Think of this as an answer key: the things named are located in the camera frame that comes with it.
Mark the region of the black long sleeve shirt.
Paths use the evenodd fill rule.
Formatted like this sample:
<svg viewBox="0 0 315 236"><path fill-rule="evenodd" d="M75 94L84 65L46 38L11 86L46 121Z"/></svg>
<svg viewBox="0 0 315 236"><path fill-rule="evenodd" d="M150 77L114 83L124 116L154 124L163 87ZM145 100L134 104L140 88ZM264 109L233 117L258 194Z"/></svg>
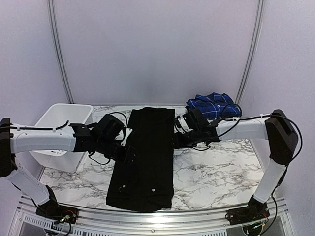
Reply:
<svg viewBox="0 0 315 236"><path fill-rule="evenodd" d="M132 110L126 145L135 149L136 159L116 162L108 187L106 204L137 212L172 207L173 136L175 110L145 107Z"/></svg>

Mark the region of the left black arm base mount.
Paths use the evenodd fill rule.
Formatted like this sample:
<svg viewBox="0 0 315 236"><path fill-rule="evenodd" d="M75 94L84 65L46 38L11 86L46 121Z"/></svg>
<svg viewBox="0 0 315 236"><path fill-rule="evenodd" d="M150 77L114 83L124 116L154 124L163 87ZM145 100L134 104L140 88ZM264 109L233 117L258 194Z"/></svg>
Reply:
<svg viewBox="0 0 315 236"><path fill-rule="evenodd" d="M75 224L78 217L78 209L70 206L47 203L37 208L36 215L52 219L58 223L62 223L62 219L64 219L64 222Z"/></svg>

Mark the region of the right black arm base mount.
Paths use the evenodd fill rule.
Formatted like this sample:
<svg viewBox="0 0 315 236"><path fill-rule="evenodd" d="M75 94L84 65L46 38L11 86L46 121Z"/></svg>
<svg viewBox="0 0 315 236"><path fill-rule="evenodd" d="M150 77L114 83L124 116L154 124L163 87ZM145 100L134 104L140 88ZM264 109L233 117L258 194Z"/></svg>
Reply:
<svg viewBox="0 0 315 236"><path fill-rule="evenodd" d="M225 215L225 219L230 225L244 224L261 219L267 219L270 216L269 209L264 205L250 205L229 209Z"/></svg>

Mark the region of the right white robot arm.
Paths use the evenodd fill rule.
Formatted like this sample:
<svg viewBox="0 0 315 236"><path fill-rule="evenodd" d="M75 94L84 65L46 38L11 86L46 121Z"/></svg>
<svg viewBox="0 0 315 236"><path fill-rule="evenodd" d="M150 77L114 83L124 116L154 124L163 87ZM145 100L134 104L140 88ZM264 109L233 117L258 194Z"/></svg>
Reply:
<svg viewBox="0 0 315 236"><path fill-rule="evenodd" d="M300 154L302 134L294 121L282 110L253 117L206 119L194 109L175 118L176 149L194 148L199 143L219 143L248 139L264 142L269 150L264 174L244 209L248 220L255 220L263 212L263 204L281 185L291 162Z"/></svg>

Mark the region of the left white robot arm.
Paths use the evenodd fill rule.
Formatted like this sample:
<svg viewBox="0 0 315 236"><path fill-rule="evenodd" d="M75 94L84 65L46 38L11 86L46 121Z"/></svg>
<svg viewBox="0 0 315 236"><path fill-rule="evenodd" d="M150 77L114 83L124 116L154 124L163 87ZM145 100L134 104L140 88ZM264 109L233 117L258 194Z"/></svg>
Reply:
<svg viewBox="0 0 315 236"><path fill-rule="evenodd" d="M88 125L66 122L59 127L23 126L4 118L0 122L0 177L31 197L39 212L57 219L62 207L53 190L22 168L16 154L43 150L100 153L109 161L133 164L137 160L135 149L122 144L128 134L126 125L112 114Z"/></svg>

